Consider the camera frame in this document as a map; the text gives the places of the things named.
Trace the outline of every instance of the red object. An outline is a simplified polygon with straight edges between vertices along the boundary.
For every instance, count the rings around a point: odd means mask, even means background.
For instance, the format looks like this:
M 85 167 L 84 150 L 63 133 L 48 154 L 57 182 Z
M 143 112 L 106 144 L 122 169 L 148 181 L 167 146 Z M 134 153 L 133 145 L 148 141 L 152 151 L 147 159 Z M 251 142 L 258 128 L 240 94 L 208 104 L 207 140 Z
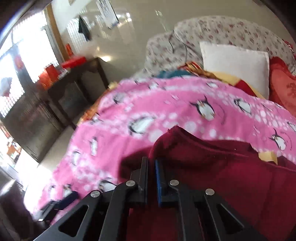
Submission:
M 24 62 L 22 61 L 22 58 L 19 55 L 15 57 L 14 61 L 17 70 L 21 70 L 22 68 L 24 68 Z
M 250 88 L 250 86 L 243 80 L 240 80 L 239 82 L 236 83 L 236 85 L 234 86 L 242 91 L 244 91 L 245 93 L 247 93 L 248 95 L 257 97 L 257 95 L 253 92 L 253 90 Z
M 139 168 L 144 149 L 125 158 L 120 175 L 129 179 Z M 174 209 L 157 205 L 154 160 L 162 158 L 174 178 L 194 190 L 212 188 L 269 241 L 285 240 L 296 223 L 295 165 L 284 157 L 276 166 L 258 158 L 250 144 L 231 140 L 203 141 L 175 126 L 149 154 L 149 205 L 130 212 L 127 240 L 177 240 Z
M 59 73 L 53 64 L 46 67 L 45 71 L 48 73 L 48 76 L 52 82 L 56 82 L 58 80 Z
M 37 85 L 40 86 L 40 88 L 47 90 L 51 87 L 52 81 L 50 80 L 50 77 L 46 70 L 42 72 L 41 75 L 39 75 L 39 80 L 37 81 Z
M 69 43 L 66 44 L 66 50 L 67 50 L 67 54 L 68 54 L 69 57 L 72 57 L 74 55 L 74 53 L 72 51 L 72 48 L 71 48 Z
M 270 60 L 269 100 L 285 107 L 296 117 L 296 76 L 279 57 Z
M 74 68 L 75 66 L 82 65 L 86 62 L 86 58 L 83 56 L 74 56 L 70 60 L 62 63 L 64 69 Z

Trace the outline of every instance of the red pillow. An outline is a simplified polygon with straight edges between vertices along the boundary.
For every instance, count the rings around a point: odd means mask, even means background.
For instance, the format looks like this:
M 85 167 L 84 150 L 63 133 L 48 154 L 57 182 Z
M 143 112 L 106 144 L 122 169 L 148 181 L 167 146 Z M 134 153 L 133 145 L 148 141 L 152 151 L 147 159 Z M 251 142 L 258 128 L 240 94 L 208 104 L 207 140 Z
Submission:
M 285 107 L 296 117 L 296 76 L 279 57 L 270 60 L 269 100 Z

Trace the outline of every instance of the wooden table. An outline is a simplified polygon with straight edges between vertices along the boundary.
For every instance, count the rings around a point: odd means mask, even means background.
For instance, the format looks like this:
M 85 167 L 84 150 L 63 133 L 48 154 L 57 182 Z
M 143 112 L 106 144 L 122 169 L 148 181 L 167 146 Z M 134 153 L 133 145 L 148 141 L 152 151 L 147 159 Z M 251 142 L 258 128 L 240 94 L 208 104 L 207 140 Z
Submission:
M 47 90 L 47 93 L 48 93 L 48 96 L 49 96 L 50 100 L 57 107 L 57 109 L 61 112 L 61 114 L 65 117 L 68 125 L 70 125 L 73 129 L 76 129 L 76 125 L 72 122 L 71 118 L 65 112 L 65 110 L 63 109 L 63 107 L 59 103 L 59 100 L 63 97 L 67 85 L 70 84 L 70 83 L 76 83 L 79 90 L 82 92 L 83 96 L 88 101 L 88 103 L 93 104 L 93 101 L 91 100 L 89 93 L 87 92 L 86 88 L 84 87 L 84 85 L 81 82 L 82 74 L 85 71 L 89 71 L 89 72 L 92 72 L 92 73 L 99 73 L 105 88 L 106 89 L 108 88 L 109 83 L 108 83 L 106 75 L 105 75 L 105 73 L 103 71 L 103 68 L 102 68 L 102 66 L 100 64 L 100 59 L 95 58 L 95 59 L 87 61 L 86 63 L 84 63 L 82 65 L 79 65 L 79 66 L 76 66 L 76 67 L 72 68 L 71 71 L 67 75 L 65 75 L 63 78 L 61 78 L 57 82 L 55 82 Z M 62 126 L 64 126 L 64 124 L 57 117 L 57 115 L 55 113 L 52 113 L 52 114 L 55 116 L 55 118 L 58 120 L 58 122 Z

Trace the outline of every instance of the dark red cloth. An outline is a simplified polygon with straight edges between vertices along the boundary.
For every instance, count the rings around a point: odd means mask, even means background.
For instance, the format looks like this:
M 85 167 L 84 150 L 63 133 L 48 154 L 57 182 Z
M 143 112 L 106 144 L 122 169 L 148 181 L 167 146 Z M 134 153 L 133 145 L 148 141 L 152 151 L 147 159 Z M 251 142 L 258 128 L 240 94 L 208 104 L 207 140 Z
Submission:
M 135 153 L 122 162 L 121 175 L 139 167 Z M 295 165 L 284 157 L 276 166 L 261 161 L 250 144 L 238 141 L 203 141 L 175 126 L 162 135 L 149 154 L 149 205 L 135 209 L 128 220 L 127 240 L 177 240 L 176 214 L 160 209 L 156 200 L 155 158 L 190 188 L 212 188 L 247 222 L 270 241 L 285 240 L 296 223 Z

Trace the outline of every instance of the bed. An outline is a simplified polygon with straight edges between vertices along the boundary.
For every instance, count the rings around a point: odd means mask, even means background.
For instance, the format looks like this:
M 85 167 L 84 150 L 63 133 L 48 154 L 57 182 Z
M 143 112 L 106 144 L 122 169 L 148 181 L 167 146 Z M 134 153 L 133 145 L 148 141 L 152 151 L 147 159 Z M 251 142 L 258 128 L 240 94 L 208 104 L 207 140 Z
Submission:
M 69 189 L 81 198 L 94 189 L 110 190 L 128 179 L 127 166 L 148 156 L 155 141 L 175 125 L 203 140 L 247 142 L 258 153 L 272 152 L 296 163 L 296 118 L 282 106 L 218 78 L 155 77 L 188 61 L 203 66 L 201 40 L 266 51 L 295 71 L 291 49 L 255 23 L 224 16 L 178 23 L 173 32 L 148 41 L 143 70 L 107 90 L 85 113 L 38 204 L 29 211 L 62 199 Z

